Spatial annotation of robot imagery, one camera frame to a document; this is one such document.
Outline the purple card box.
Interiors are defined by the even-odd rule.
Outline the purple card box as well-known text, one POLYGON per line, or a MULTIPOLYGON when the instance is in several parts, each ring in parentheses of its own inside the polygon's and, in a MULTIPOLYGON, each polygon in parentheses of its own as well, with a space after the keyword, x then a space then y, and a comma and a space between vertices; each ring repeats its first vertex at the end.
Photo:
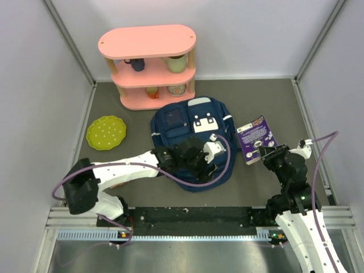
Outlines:
POLYGON ((238 127, 236 132, 247 165, 260 160, 260 146, 276 147, 278 145, 263 115, 238 127))

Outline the navy blue student backpack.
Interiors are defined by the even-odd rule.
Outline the navy blue student backpack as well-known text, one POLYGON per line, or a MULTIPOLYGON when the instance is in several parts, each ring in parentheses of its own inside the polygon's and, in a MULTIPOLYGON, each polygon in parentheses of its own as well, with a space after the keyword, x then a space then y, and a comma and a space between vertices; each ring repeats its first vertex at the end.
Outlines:
POLYGON ((212 134, 216 134, 227 140, 230 147, 230 160, 224 175, 214 184, 204 187, 179 184, 183 190, 188 192, 207 191, 230 179, 240 147, 233 116, 224 103, 212 97, 197 97, 168 104, 155 113, 150 126, 155 147, 179 144, 191 136, 207 142, 212 134))

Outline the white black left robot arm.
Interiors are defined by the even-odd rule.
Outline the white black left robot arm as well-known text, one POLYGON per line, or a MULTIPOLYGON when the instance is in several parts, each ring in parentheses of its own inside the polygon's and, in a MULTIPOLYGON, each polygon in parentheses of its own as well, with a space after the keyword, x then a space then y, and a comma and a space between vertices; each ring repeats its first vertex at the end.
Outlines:
POLYGON ((65 201, 71 215, 93 212, 121 226, 129 219, 127 204, 122 197, 107 194, 106 189, 160 174, 175 175, 180 169, 187 170, 199 182, 208 181, 217 168, 212 161, 224 152, 215 136, 205 143, 192 136, 171 147, 158 147, 110 163, 81 159, 64 178, 65 201))

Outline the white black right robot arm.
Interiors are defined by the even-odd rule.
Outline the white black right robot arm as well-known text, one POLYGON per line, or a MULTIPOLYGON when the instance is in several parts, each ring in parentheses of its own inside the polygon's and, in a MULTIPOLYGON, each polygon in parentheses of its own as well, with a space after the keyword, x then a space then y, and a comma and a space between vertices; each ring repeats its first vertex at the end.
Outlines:
POLYGON ((266 220, 278 225, 295 253, 302 272, 345 272, 326 229, 315 190, 307 182, 306 159, 311 147, 301 143, 295 149, 287 145, 260 146, 264 166, 278 178, 281 192, 266 205, 266 220))

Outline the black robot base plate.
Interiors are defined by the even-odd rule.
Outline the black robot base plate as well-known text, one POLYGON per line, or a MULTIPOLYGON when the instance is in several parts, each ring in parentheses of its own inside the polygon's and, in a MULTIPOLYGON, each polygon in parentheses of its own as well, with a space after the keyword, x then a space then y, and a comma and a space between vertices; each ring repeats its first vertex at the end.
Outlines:
POLYGON ((264 208, 238 207, 136 207, 114 220, 135 235, 256 235, 259 229, 278 231, 264 208))

